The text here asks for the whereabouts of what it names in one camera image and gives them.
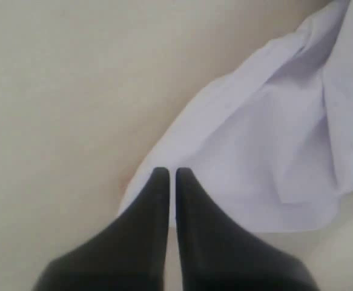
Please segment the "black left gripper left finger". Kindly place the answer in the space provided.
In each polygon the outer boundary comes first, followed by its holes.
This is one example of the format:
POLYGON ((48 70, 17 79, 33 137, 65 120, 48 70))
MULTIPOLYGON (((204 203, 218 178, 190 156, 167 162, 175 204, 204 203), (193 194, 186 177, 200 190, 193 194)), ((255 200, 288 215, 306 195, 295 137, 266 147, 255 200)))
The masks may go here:
POLYGON ((155 168, 131 205, 85 244, 54 259, 35 290, 163 290, 170 173, 155 168))

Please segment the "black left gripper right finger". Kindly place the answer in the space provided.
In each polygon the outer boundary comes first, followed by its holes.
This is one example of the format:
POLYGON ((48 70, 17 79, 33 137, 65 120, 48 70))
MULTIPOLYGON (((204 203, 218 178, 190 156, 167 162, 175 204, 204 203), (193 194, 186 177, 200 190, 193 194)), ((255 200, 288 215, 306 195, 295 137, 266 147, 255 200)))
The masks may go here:
POLYGON ((314 290, 299 259, 237 225, 188 168, 176 172, 176 222, 184 290, 314 290))

